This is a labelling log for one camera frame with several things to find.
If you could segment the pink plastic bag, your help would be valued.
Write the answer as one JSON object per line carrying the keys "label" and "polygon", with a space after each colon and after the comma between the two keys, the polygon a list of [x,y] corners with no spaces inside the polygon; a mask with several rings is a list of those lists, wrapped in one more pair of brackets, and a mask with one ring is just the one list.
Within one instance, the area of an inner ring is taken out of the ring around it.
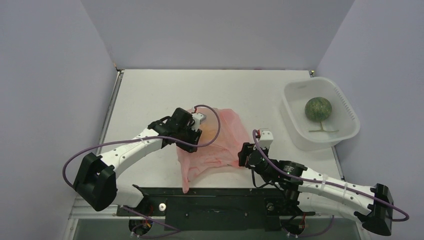
{"label": "pink plastic bag", "polygon": [[188,153],[181,148],[176,148],[177,159],[180,163],[182,192],[188,193],[190,182],[208,169],[221,167],[239,167],[238,153],[243,144],[250,141],[249,134],[239,115],[229,108],[214,109],[219,118],[208,108],[198,108],[197,111],[206,116],[200,125],[202,130],[199,144],[210,142],[218,131],[216,140],[208,146],[200,147],[196,152]]}

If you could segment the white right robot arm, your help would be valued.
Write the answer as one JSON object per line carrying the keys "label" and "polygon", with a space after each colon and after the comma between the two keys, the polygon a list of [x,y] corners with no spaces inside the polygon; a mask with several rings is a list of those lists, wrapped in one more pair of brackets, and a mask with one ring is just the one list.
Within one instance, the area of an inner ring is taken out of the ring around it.
{"label": "white right robot arm", "polygon": [[266,160],[268,150],[245,142],[238,164],[282,191],[282,208],[289,214],[326,213],[360,223],[367,231],[391,236],[394,204],[389,187],[362,186],[338,180],[289,160]]}

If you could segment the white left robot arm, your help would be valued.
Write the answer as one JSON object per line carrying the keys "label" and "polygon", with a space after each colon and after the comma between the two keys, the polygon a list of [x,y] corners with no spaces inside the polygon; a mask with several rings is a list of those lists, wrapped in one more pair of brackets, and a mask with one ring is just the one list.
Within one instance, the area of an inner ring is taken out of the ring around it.
{"label": "white left robot arm", "polygon": [[100,155],[89,153],[83,157],[73,183],[73,189],[97,212],[110,205],[128,206],[136,215],[149,209],[149,201],[135,186],[119,186],[118,177],[137,161],[176,144],[188,153],[197,151],[206,120],[202,113],[190,113],[180,107],[172,116],[151,122],[131,141]]}

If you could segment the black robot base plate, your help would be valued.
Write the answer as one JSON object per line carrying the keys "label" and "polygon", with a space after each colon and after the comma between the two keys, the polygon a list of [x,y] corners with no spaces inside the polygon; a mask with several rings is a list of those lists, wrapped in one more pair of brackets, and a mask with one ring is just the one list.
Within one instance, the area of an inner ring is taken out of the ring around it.
{"label": "black robot base plate", "polygon": [[167,227],[182,231],[278,231],[298,223],[304,215],[294,195],[276,188],[190,188],[139,187],[141,203],[119,217],[163,217]]}

